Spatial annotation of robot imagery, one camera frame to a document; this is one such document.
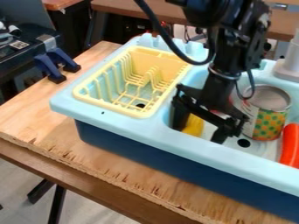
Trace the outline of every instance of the yellow dish rack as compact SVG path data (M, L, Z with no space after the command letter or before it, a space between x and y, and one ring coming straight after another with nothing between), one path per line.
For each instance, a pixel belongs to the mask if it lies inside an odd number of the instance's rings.
M172 52L131 46L73 89L81 101L126 116L152 116L191 65Z

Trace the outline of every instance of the wooden table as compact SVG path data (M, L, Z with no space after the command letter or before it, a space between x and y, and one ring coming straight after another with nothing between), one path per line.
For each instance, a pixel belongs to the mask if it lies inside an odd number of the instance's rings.
M297 0L277 0L275 2L299 4ZM171 24L187 25L184 13L176 5L166 3L164 0L148 0L147 3L160 20ZM93 0L92 7L95 11L105 11L136 18L147 18L133 0L128 0L126 3L123 3L122 0ZM269 29L268 37L290 41L294 37L298 20L299 13L273 10L272 25Z
M56 28L64 38L64 50L72 57L83 52L89 25L87 0L42 0Z
M60 11L84 0L43 0L43 4L49 11Z
M100 42L66 82L43 79L0 107L0 157L141 223L292 223L83 143L73 120L49 109L52 95L118 47Z

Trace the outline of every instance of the white object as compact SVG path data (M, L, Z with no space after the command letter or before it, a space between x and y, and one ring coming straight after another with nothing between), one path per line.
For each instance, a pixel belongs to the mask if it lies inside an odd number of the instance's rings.
M5 29L5 25L3 22L0 21L0 30L4 30Z
M299 29L289 43L289 49L285 59L277 60L274 67L276 77L299 82Z

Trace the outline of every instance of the metal table leg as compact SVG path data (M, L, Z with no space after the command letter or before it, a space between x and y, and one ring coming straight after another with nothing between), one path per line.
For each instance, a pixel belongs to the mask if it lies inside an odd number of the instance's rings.
M46 179L43 179L36 187L27 194L28 200L34 205L47 193L54 184Z
M65 196L66 196L66 189L63 188L62 186L57 185L48 224L59 223Z

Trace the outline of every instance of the wire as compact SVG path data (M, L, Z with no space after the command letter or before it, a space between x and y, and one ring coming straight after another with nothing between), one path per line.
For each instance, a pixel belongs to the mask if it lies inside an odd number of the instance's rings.
M143 12L148 16L151 23L156 27L158 32L160 33L161 37L167 44L167 46L181 59L185 62L192 64L194 66L203 66L207 63L209 63L215 54L215 44L212 39L212 28L207 29L207 35L208 35L208 43L210 46L209 53L207 58L204 61L196 61L193 59L190 59L188 56L186 56L181 50L173 43L172 39L168 35L168 33L165 31L165 29L160 25L159 20L156 18L156 15L151 10L151 8L144 2L144 0L134 0L135 3L143 10Z
M188 33L188 26L184 26L184 41L186 41L186 43L188 43L190 41L190 36Z
M248 79L249 79L249 82L250 82L250 86L251 86L251 94L247 97L243 96L241 93L240 93L240 89L238 87L238 82L235 81L235 85L236 85L236 90L237 90L237 95L239 96L239 98L243 101L246 101L246 100L249 100L250 98L252 98L254 96L254 93L255 93L255 84L254 84L254 76L253 76L253 73L251 72L251 70L248 70L247 71L248 73Z

